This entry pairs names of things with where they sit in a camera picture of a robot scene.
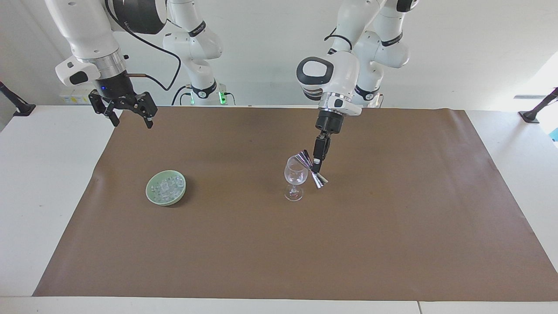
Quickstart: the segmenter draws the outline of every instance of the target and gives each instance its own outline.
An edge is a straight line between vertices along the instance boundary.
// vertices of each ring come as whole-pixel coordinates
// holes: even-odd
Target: white table
[[[516,113],[468,115],[558,269],[558,150]],[[88,106],[39,106],[0,132],[0,313],[558,313],[558,302],[30,297],[112,131]]]

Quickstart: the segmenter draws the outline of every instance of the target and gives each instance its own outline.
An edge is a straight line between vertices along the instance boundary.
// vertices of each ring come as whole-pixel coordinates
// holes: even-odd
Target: green indicator light
[[[223,92],[219,92],[219,98],[221,100],[221,104],[226,104],[227,103],[227,97]]]

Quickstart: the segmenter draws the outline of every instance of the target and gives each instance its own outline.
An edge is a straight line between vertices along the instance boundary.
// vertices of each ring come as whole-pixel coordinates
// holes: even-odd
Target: green bowl
[[[176,197],[175,199],[172,199],[168,202],[164,202],[164,203],[158,203],[155,202],[155,192],[151,191],[151,186],[158,184],[159,182],[166,180],[167,178],[171,178],[174,176],[178,176],[179,178],[181,178],[184,181],[184,187],[182,188],[182,191],[180,192],[180,194],[178,195],[178,197]],[[159,206],[169,206],[172,204],[175,204],[176,202],[178,202],[182,196],[184,196],[184,192],[186,192],[186,179],[184,178],[184,176],[175,170],[165,170],[165,171],[161,171],[159,173],[157,173],[156,175],[153,176],[153,178],[151,178],[149,180],[149,182],[147,182],[147,186],[145,187],[145,195],[147,196],[147,199],[149,199],[153,204],[159,205]]]

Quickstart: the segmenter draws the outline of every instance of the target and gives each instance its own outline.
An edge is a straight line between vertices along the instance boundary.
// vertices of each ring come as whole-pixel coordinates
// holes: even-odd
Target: black cable
[[[167,92],[169,91],[165,86],[163,86],[163,84],[161,84],[161,82],[159,82],[156,78],[152,77],[151,75],[148,75],[148,74],[136,74],[136,73],[131,73],[131,74],[129,74],[129,76],[132,77],[132,78],[142,78],[142,77],[148,78],[148,79],[154,81],[155,83],[157,83],[157,85],[159,85],[159,86],[160,86],[162,89],[164,89],[165,91],[167,91]]]
[[[233,93],[225,93],[225,95],[231,95],[231,96],[233,97],[233,103],[234,103],[234,105],[235,105],[235,106],[237,105],[237,100],[234,99]]]
[[[184,95],[187,95],[187,96],[190,96],[190,97],[192,96],[191,93],[184,93],[184,94],[180,95],[180,105],[181,106],[182,106],[182,96],[184,96]]]
[[[341,36],[341,35],[333,35],[333,33],[335,33],[336,30],[337,30],[337,27],[332,30],[331,34],[329,34],[328,36],[326,36],[326,38],[324,38],[324,41],[326,41],[326,40],[328,40],[332,37],[341,38],[344,41],[346,41],[349,44],[350,49],[353,50],[353,44],[350,42],[350,40],[347,37]]]
[[[178,94],[180,93],[180,91],[185,89],[185,88],[186,88],[186,86],[182,86],[181,88],[178,89],[178,91],[176,91],[175,96],[172,98],[171,106],[174,106],[174,102],[176,101],[176,97],[178,97]]]
[[[136,35],[136,34],[134,34],[130,29],[128,29],[128,27],[127,27],[126,25],[124,25],[123,23],[121,23],[120,21],[118,21],[118,20],[116,19],[116,16],[114,16],[114,14],[112,13],[112,11],[110,10],[110,7],[109,7],[109,5],[108,5],[108,0],[105,0],[105,6],[107,7],[107,12],[108,12],[108,14],[110,15],[110,17],[111,17],[122,29],[124,29],[128,34],[132,35],[132,37],[134,37],[135,39],[141,41],[142,43],[144,43],[144,44],[146,44],[146,45],[149,45],[149,46],[151,46],[151,47],[153,47],[153,48],[155,48],[155,49],[157,49],[157,50],[159,50],[159,51],[162,51],[162,52],[164,52],[164,53],[166,53],[166,54],[170,54],[171,56],[175,57],[176,60],[178,60],[178,68],[176,69],[176,73],[175,73],[174,77],[172,78],[172,81],[171,81],[171,83],[170,83],[170,85],[169,85],[168,87],[164,87],[161,83],[159,83],[159,81],[155,80],[156,82],[159,83],[159,85],[163,88],[163,90],[165,90],[165,91],[168,92],[168,91],[171,89],[171,87],[172,87],[172,85],[174,84],[174,82],[176,81],[176,78],[178,77],[178,73],[180,72],[180,67],[182,66],[182,60],[180,60],[180,57],[177,56],[176,54],[174,54],[174,53],[172,53],[172,52],[170,52],[170,51],[168,51],[168,50],[165,50],[165,49],[163,49],[163,48],[161,48],[161,47],[159,47],[159,46],[156,46],[156,45],[150,43],[149,41],[147,41],[147,40],[145,40],[145,39],[139,37],[139,36]]]
[[[168,21],[170,24],[173,24],[174,26],[176,26],[176,27],[178,27],[178,28],[182,28],[182,27],[178,26],[177,24],[175,24],[173,21],[169,20],[168,18],[167,18],[167,21]]]
[[[7,88],[6,85],[4,85],[4,83],[2,83],[1,81],[0,81],[0,87],[2,87],[2,89],[4,89],[4,88],[7,89],[12,95],[14,95],[22,103],[29,104],[28,102],[24,101],[23,98],[21,98],[18,94],[12,92],[9,88]]]

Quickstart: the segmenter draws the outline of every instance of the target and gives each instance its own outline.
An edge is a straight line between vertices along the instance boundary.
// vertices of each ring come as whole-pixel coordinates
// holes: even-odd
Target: cable
[[[326,38],[324,38],[324,41],[326,41],[326,40],[328,40],[328,39],[330,39],[330,38],[332,38],[332,37],[341,38],[341,39],[343,39],[344,41],[346,41],[346,42],[349,44],[350,49],[353,50],[353,44],[350,42],[350,40],[349,40],[347,37],[341,36],[341,35],[333,35],[333,33],[335,33],[336,30],[337,30],[337,27],[334,28],[334,29],[331,31],[331,34],[329,34],[328,36],[326,36]]]
[[[169,91],[165,86],[163,86],[163,84],[161,84],[161,82],[159,82],[156,78],[152,77],[151,75],[142,73],[142,74],[137,74],[137,73],[129,73],[128,77],[130,78],[148,78],[152,81],[154,81],[155,83],[157,83],[157,85],[159,85],[162,89],[164,89],[165,91]]]
[[[174,106],[174,102],[176,101],[176,97],[178,97],[178,94],[180,93],[180,91],[185,89],[185,88],[186,88],[186,85],[182,86],[181,88],[178,89],[178,91],[176,91],[175,96],[172,98],[171,106]]]
[[[165,49],[163,49],[163,48],[161,48],[161,47],[159,47],[159,46],[156,46],[156,45],[150,43],[149,41],[147,41],[147,40],[145,40],[145,39],[139,37],[139,36],[136,35],[136,34],[134,34],[130,29],[128,29],[128,27],[127,27],[126,25],[124,25],[124,24],[121,23],[118,19],[116,19],[116,16],[114,16],[114,14],[112,13],[112,11],[110,10],[110,7],[109,7],[109,5],[108,5],[108,0],[105,0],[105,6],[107,7],[107,12],[108,12],[108,14],[110,15],[110,17],[111,17],[122,29],[124,29],[128,34],[132,35],[132,37],[134,37],[135,39],[141,41],[142,43],[144,43],[144,44],[146,44],[146,45],[149,45],[149,46],[151,46],[151,47],[153,47],[153,48],[155,48],[155,49],[157,49],[157,50],[159,50],[159,51],[162,51],[162,52],[164,52],[164,53],[170,54],[171,56],[175,57],[176,60],[178,60],[178,68],[176,69],[176,73],[175,73],[174,77],[172,78],[172,81],[171,81],[171,83],[169,84],[168,87],[164,87],[159,81],[157,81],[157,80],[151,78],[151,79],[155,80],[155,81],[163,88],[164,91],[168,92],[168,91],[171,89],[172,85],[174,85],[174,82],[176,81],[176,78],[178,77],[178,73],[180,72],[180,67],[182,66],[182,60],[180,60],[180,57],[177,56],[176,54],[174,54],[174,53],[172,53],[172,52],[170,52],[170,51],[168,51],[168,50],[165,50]]]
[[[235,106],[237,105],[237,100],[236,100],[236,99],[234,99],[234,95],[233,95],[233,93],[225,93],[225,95],[231,95],[231,96],[233,97],[233,102],[234,102],[234,105],[235,105]]]
[[[182,27],[178,26],[178,24],[176,24],[176,23],[174,23],[173,21],[169,20],[168,18],[167,18],[167,21],[168,21],[170,24],[173,24],[174,26],[176,26],[176,27],[178,27],[178,28],[182,28]]]
[[[192,96],[191,93],[184,93],[182,95],[180,95],[180,105],[182,106],[182,96],[187,95],[187,96]]]
[[[380,105],[378,106],[378,108],[382,108],[383,100],[384,100],[384,95],[383,95],[383,94],[380,94],[379,97],[382,97],[382,101],[380,102]]]

